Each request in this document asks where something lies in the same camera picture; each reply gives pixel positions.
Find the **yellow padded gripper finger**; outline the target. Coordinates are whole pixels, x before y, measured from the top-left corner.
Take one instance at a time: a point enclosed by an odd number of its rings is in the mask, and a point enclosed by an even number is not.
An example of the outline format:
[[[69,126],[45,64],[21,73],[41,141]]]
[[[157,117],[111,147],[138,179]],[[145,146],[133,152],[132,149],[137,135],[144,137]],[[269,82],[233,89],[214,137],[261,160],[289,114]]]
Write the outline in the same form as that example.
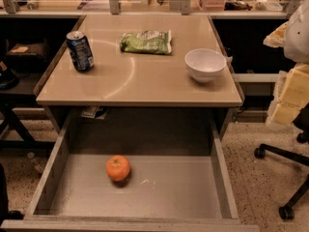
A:
[[[267,111],[267,125],[289,125],[308,103],[309,65],[296,63],[288,72],[278,74]]]
[[[277,27],[273,32],[265,37],[263,44],[269,47],[283,47],[285,44],[285,35],[287,29],[287,22],[284,22]]]

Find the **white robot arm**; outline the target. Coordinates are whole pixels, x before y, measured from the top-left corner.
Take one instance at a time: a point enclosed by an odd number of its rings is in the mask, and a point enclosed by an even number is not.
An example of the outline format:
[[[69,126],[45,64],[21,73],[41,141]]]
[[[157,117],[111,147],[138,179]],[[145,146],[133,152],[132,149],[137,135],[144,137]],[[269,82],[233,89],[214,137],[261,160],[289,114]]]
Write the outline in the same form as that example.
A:
[[[288,72],[279,72],[267,111],[266,124],[280,129],[309,103],[309,0],[303,0],[289,21],[266,36],[263,44],[282,47],[284,56],[295,62]]]

